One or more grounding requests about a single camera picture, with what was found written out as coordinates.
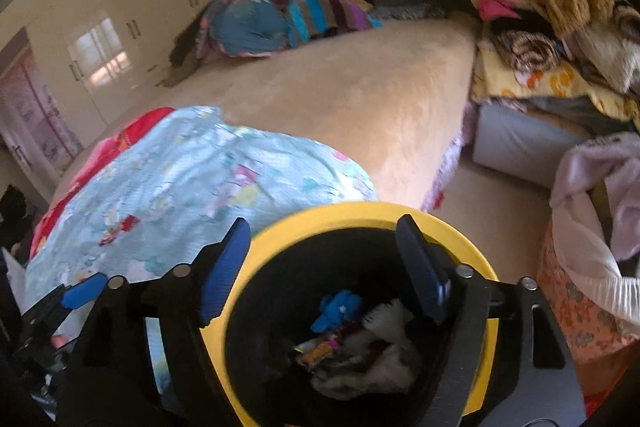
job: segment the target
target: beige mattress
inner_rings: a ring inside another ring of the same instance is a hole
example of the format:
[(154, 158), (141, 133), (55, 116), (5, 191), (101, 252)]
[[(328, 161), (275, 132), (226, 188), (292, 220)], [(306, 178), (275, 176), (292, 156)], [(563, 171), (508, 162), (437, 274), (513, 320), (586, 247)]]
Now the beige mattress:
[[(204, 66), (113, 123), (167, 105), (216, 105), (230, 124), (323, 142), (359, 163), (383, 201), (420, 207), (459, 132), (474, 60), (466, 18), (388, 22), (270, 58)], [(65, 173), (59, 200), (87, 158)]]

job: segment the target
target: red cloth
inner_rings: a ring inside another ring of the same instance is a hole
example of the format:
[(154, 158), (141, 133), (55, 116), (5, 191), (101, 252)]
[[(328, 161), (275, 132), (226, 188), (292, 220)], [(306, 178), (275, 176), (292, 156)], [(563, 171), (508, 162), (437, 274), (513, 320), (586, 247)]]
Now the red cloth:
[(120, 156), (123, 151), (139, 142), (153, 126), (173, 111), (171, 107), (160, 107), (149, 111), (127, 125), (120, 133), (102, 140), (95, 146), (91, 156), (71, 182), (65, 197), (52, 206), (38, 223), (31, 242), (30, 259), (33, 259), (40, 251), (65, 210), (66, 204), (78, 194), (91, 178)]

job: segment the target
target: white wardrobe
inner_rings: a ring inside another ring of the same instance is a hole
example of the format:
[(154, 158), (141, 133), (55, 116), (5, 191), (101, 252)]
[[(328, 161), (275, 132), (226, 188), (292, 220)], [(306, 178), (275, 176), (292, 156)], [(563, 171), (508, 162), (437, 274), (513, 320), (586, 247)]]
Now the white wardrobe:
[(14, 0), (5, 11), (26, 27), (44, 82), (87, 146), (165, 89), (174, 38), (209, 1)]

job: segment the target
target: yellow patterned fabric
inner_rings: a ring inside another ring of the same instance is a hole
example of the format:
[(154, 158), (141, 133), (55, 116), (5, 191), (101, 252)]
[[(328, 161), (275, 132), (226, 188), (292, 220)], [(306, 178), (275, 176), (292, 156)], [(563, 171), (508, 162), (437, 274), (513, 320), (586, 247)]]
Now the yellow patterned fabric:
[(640, 130), (638, 103), (599, 84), (586, 81), (568, 62), (561, 60), (558, 67), (545, 71), (524, 73), (509, 68), (498, 55), (491, 42), (478, 43), (478, 56), (474, 71), (471, 99), (481, 103), (487, 98), (533, 98), (554, 96), (577, 98), (587, 95), (593, 105), (605, 116), (620, 121), (633, 121)]

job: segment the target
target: beige floor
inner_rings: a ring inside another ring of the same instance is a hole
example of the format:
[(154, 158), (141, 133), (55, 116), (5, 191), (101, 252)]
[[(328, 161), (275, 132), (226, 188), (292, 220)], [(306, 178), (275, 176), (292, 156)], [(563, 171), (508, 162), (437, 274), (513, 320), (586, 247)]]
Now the beige floor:
[(464, 154), (433, 214), (460, 230), (494, 266), (498, 278), (535, 277), (550, 217), (548, 190), (485, 169)]

